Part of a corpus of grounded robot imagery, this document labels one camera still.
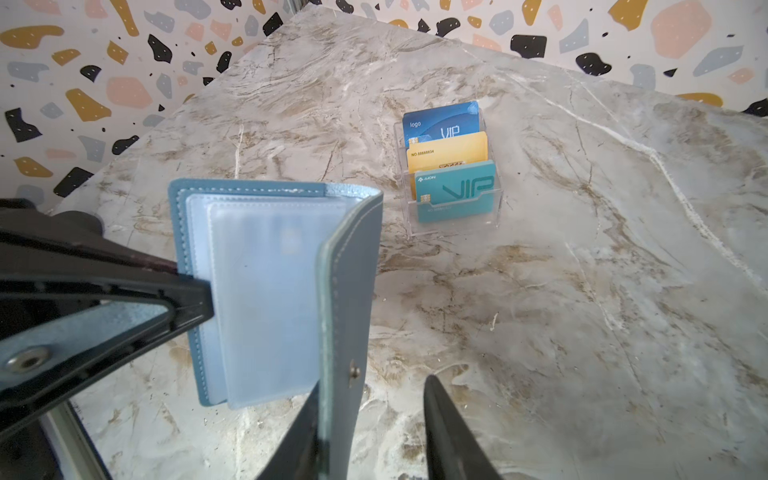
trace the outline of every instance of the teal vip card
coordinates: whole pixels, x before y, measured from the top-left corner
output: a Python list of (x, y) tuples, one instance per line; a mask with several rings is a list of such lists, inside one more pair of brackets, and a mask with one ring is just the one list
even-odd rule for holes
[(492, 161), (418, 172), (414, 175), (419, 222), (488, 214), (493, 211), (496, 164)]

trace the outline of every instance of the metal rivet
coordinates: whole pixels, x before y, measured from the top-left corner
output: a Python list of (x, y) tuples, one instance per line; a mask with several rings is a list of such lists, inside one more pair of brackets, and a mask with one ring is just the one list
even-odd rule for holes
[(349, 364), (349, 386), (352, 386), (352, 382), (360, 378), (362, 372), (360, 372), (360, 367), (355, 366), (355, 361), (353, 360)]
[(5, 369), (13, 373), (27, 373), (38, 368), (51, 358), (51, 349), (47, 346), (33, 346), (23, 350), (5, 363)]

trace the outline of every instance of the stitching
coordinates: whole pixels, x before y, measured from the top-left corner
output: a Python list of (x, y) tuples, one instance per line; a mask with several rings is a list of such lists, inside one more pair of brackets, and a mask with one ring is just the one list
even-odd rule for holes
[[(208, 228), (206, 229), (206, 235), (208, 236), (208, 248), (209, 248), (208, 255), (210, 257), (210, 280), (211, 280), (211, 286), (213, 286), (214, 278), (216, 278), (216, 274), (215, 274), (215, 272), (216, 272), (216, 260), (214, 260), (214, 257), (212, 255), (210, 255), (210, 251), (213, 249), (213, 247), (212, 247), (213, 240), (211, 239), (211, 237), (212, 237), (212, 233), (213, 233), (213, 230), (214, 230), (211, 227), (211, 225), (210, 225), (210, 207), (212, 205), (215, 205), (215, 204), (218, 204), (218, 203), (219, 202), (213, 202), (213, 203), (208, 205), (209, 208), (207, 209), (208, 210), (207, 212), (208, 212), (209, 216), (206, 218), (206, 222), (208, 224)], [(211, 296), (211, 301), (214, 301), (214, 293), (213, 292), (210, 293), (210, 296)], [(221, 325), (219, 325), (219, 340), (220, 339), (221, 339)], [(227, 376), (226, 376), (226, 373), (225, 373), (224, 374), (224, 384), (225, 385), (226, 385), (226, 381), (227, 381), (226, 378), (227, 378)]]
[[(181, 210), (181, 195), (184, 194), (185, 191), (199, 191), (201, 193), (214, 193), (214, 192), (267, 192), (269, 194), (275, 193), (275, 192), (285, 192), (288, 194), (301, 194), (301, 193), (310, 193), (310, 194), (321, 194), (322, 190), (304, 190), (303, 188), (242, 188), (242, 187), (236, 187), (236, 188), (222, 188), (222, 187), (188, 187), (188, 188), (180, 188), (178, 192), (176, 192), (176, 210), (179, 213), (179, 231), (181, 233), (181, 249), (183, 250), (184, 255), (184, 266), (186, 268), (186, 271), (188, 273), (191, 273), (191, 265), (190, 265), (190, 253), (187, 251), (187, 235), (185, 234), (184, 230), (184, 215)], [(201, 351), (200, 346), (200, 330), (199, 329), (193, 329), (191, 330), (192, 337), (194, 338), (194, 348), (197, 352), (197, 364), (198, 369), (200, 370), (200, 383), (203, 386), (203, 393), (205, 394), (205, 398), (208, 402), (210, 400), (208, 399), (208, 384), (205, 379), (205, 370), (203, 368), (203, 353)]]
[[(238, 202), (236, 204), (230, 204), (230, 203), (227, 203), (226, 201), (217, 201), (217, 202), (214, 202), (212, 204), (209, 204), (209, 206), (212, 206), (212, 205), (227, 205), (227, 207), (232, 207), (232, 208), (253, 208), (253, 209), (257, 209), (257, 208), (271, 208), (271, 207), (274, 207), (275, 205), (279, 205), (281, 207), (291, 207), (291, 208), (307, 208), (307, 207), (313, 207), (314, 206), (313, 204), (289, 204), (287, 202), (284, 203), (284, 204), (269, 204), (267, 202), (259, 202), (259, 203), (254, 203), (254, 202)], [(329, 208), (328, 205), (319, 205), (319, 206), (324, 207), (323, 208), (324, 210), (328, 210), (328, 208)]]
[(345, 242), (344, 242), (344, 244), (342, 245), (342, 247), (341, 247), (341, 250), (339, 250), (339, 252), (336, 254), (336, 259), (333, 261), (333, 262), (334, 262), (334, 264), (336, 264), (336, 263), (338, 263), (338, 262), (339, 262), (339, 258), (341, 257), (341, 254), (342, 254), (342, 253), (344, 253), (344, 250), (346, 249), (346, 246), (347, 246), (347, 244), (349, 243), (349, 240), (352, 238), (352, 235), (353, 235), (353, 233), (355, 233), (355, 230), (357, 230), (357, 227), (359, 227), (359, 226), (360, 226), (360, 223), (362, 222), (362, 220), (363, 220), (365, 217), (367, 217), (367, 216), (368, 216), (368, 214), (370, 214), (370, 213), (373, 211), (373, 209), (374, 209), (374, 208), (378, 207), (379, 205), (381, 205), (381, 204), (383, 204), (383, 203), (384, 203), (384, 201), (383, 201), (383, 200), (382, 200), (382, 201), (380, 201), (380, 202), (378, 202), (376, 205), (373, 205), (372, 207), (370, 207), (370, 208), (368, 209), (368, 211), (366, 211), (366, 212), (365, 212), (363, 215), (361, 215), (361, 216), (360, 216), (360, 218), (357, 220), (357, 223), (355, 223), (355, 226), (354, 226), (354, 227), (351, 229), (351, 231), (349, 232), (349, 235), (347, 236), (347, 238), (346, 238), (346, 241), (345, 241)]

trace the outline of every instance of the blue vip card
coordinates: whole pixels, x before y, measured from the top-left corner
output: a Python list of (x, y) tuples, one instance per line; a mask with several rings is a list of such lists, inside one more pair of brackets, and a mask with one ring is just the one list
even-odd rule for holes
[(478, 102), (411, 111), (402, 116), (406, 147), (419, 142), (476, 134), (480, 131)]
[(414, 175), (419, 222), (489, 214), (493, 211), (496, 182), (493, 160), (418, 172)]

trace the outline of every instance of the wallet flap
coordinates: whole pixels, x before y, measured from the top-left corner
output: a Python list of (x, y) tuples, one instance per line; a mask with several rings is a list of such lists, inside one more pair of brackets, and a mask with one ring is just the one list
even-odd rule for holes
[[(346, 187), (334, 185), (329, 188)], [(318, 439), (321, 479), (346, 478), (365, 385), (383, 195), (358, 204), (317, 258), (322, 356)]]

